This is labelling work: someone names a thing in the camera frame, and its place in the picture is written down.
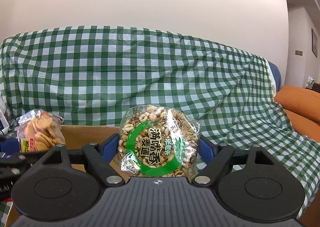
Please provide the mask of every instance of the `checkered tablecloth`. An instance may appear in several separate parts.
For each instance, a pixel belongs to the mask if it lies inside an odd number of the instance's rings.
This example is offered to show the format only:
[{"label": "checkered tablecloth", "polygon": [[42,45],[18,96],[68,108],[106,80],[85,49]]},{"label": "checkered tablecloth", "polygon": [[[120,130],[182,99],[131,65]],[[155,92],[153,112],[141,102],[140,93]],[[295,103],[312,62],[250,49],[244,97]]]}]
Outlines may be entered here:
[{"label": "checkered tablecloth", "polygon": [[319,184],[319,144],[296,133],[273,102],[266,60],[212,41],[139,28],[76,26],[21,33],[0,49],[8,116],[42,108],[65,124],[119,125],[136,105],[199,120],[214,143],[260,144],[302,183]]}]

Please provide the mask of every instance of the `transparent plastic bag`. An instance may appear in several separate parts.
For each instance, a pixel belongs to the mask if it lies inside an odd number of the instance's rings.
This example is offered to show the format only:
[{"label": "transparent plastic bag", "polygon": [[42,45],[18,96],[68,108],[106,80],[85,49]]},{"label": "transparent plastic bag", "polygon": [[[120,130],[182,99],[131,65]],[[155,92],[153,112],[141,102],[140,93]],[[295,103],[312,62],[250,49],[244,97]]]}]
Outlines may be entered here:
[{"label": "transparent plastic bag", "polygon": [[65,144],[61,133],[63,118],[34,109],[17,119],[17,135],[21,152],[46,151],[57,144]]},{"label": "transparent plastic bag", "polygon": [[116,162],[134,176],[195,175],[201,125],[175,109],[130,108],[120,124]]}]

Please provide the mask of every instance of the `orange sofa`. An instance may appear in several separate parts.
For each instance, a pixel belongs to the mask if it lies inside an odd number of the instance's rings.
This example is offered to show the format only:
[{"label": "orange sofa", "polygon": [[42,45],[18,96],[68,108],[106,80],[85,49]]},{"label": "orange sofa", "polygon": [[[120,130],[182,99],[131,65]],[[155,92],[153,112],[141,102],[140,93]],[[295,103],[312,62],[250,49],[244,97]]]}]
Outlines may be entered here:
[{"label": "orange sofa", "polygon": [[284,85],[274,101],[282,105],[297,133],[320,142],[320,93]]}]

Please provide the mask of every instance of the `wall switch plate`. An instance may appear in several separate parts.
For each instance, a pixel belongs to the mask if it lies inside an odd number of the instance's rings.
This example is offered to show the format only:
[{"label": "wall switch plate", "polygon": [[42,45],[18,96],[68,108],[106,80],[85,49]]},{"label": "wall switch plate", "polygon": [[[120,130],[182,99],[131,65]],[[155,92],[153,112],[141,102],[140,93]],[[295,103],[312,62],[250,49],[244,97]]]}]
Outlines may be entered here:
[{"label": "wall switch plate", "polygon": [[296,50],[296,55],[298,55],[298,56],[302,56],[302,51],[301,50]]}]

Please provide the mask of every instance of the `picture frame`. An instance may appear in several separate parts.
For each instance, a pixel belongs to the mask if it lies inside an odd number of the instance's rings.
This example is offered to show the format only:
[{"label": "picture frame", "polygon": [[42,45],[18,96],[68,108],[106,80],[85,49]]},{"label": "picture frame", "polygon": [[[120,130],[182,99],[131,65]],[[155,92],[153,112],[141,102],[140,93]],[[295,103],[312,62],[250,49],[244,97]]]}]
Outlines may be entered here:
[{"label": "picture frame", "polygon": [[313,29],[311,29],[311,33],[312,33],[312,52],[316,57],[318,57],[318,38]]}]

